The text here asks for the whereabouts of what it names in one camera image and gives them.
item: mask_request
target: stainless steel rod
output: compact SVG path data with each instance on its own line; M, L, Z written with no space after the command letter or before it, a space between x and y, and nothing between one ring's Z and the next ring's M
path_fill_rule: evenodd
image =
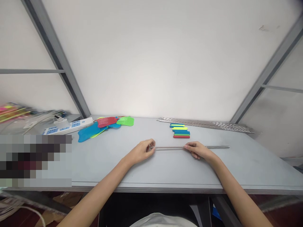
M217 124L209 124L209 123L200 123L200 122L186 122L186 121L181 121L181 120L165 120L165 121L173 121L174 122L178 122L178 124L184 124L184 123L190 123L190 124L199 124L199 125L209 125L209 126L216 126L216 127L234 127L234 128L237 128L237 129L243 129L243 130L248 130L248 131L251 131L252 129L251 128L246 128L246 127L242 127L242 126L234 126L234 125L217 125Z
M160 122L167 122L167 123L176 123L174 121L168 121L168 120L157 120ZM226 127L218 127L218 126L211 126L211 125L201 125L201 124L192 124L192 123L183 123L184 125L190 125L190 126L197 126L197 127L203 127L203 128L212 128L212 129L221 129L221 130L227 130L227 131L236 131L236 132L245 132L245 133L252 133L254 132L250 130L244 130L244 129L232 129L232 128L226 128Z
M241 126L241 127L247 127L243 124L234 124L230 122L218 122L218 121L202 121L202 120L189 120L189 119L179 119L179 118L159 118L162 120L179 120L179 121L188 121L188 122L201 122L201 123L214 123L214 124L226 124L226 125L235 125L235 126Z
M210 126L218 126L218 127L230 127L230 128L239 128L239 129L246 129L246 130L252 130L251 128L248 127L243 127L243 126L238 126L238 125L230 125L230 124L225 124L225 123L210 123L210 122L197 122L197 121L187 121L187 120L171 120L171 121L178 121L180 123L191 123L191 124L203 124L203 125L210 125Z
M224 148L229 148L229 146L205 146L208 149L224 149ZM166 147L151 147L150 148L184 148L182 146L178 147L174 147L174 146L166 146Z

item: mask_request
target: power strip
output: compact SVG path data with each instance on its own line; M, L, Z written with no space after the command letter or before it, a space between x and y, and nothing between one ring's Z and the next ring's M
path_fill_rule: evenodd
M93 123L94 121L92 118L86 118L83 120L71 122L70 126L67 128L59 129L57 126L46 128L42 135L65 135L91 126Z

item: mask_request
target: gray metal beam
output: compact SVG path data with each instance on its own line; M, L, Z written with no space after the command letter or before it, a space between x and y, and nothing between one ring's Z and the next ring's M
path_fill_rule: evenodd
M241 222L235 216L222 195L211 196L211 199L226 227L242 227Z
M209 196L197 198L197 201L198 201L197 206L202 222L202 227L212 227Z
M61 69L0 69L0 74L64 73Z
M270 89L276 89L276 90L284 90L284 91L290 91L290 92L296 92L296 93L303 93L302 89L295 89L295 88L285 88L285 87L277 87L277 86L271 86L271 85L261 85L263 88L270 88Z
M21 0L82 118L91 113L41 0Z
M290 32L287 34L277 51L274 53L265 69L257 79L256 83L253 85L248 95L245 97L244 101L234 114L231 119L231 123L238 123L253 102L259 97L263 92L264 88L261 87L263 84L267 84L270 79L274 76L278 68L281 66L283 61L287 58L288 54L300 40L303 35L303 15L297 20L295 25L292 27Z

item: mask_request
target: left hand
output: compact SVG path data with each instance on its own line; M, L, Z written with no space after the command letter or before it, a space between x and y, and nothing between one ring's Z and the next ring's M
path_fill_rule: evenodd
M153 139L141 141L125 156L125 158L130 162L131 165L147 159L155 152L155 148L149 150L149 145L155 146L156 142Z

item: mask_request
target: cable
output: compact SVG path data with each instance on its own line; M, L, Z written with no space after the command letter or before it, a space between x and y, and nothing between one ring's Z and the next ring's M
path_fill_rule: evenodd
M33 127L35 127L37 124L39 124L41 121L45 120L45 119L48 119L50 117L55 117L55 115L52 115L52 116L48 116L46 118L43 118L42 120L38 121L36 124L32 125L29 129L27 129L22 135L25 135L28 131L30 131Z
M8 207L14 207L14 208L25 208L25 209L28 209L28 210L30 210L30 211L32 211L32 212L34 212L34 213L36 213L40 218L41 218L41 221L42 221L42 224L43 224L43 227L46 227L46 225L45 225L45 221L44 221L44 218L42 217L42 215L38 212L38 211L36 211L35 209L33 209L33 208L30 208L30 207L26 207L26 206L13 206L13 205L10 205L10 204L7 204L7 203L4 203L4 202L1 202L0 201L0 203L2 203L2 204L5 204L6 206L8 206Z
M25 206L20 206L20 208L25 208L25 209L28 209L28 210L30 210L30 211L35 212L35 213L41 218L43 227L46 227L44 218L42 217L42 215L41 215L38 211L34 210L33 208L25 207Z
M17 119L17 120L12 121L11 123L9 123L7 126L5 126L5 127L0 131L0 135L1 135L1 132L4 131L4 129L6 129L10 124L15 123L15 122L18 121L18 120L25 120L25 119L20 118L20 119Z

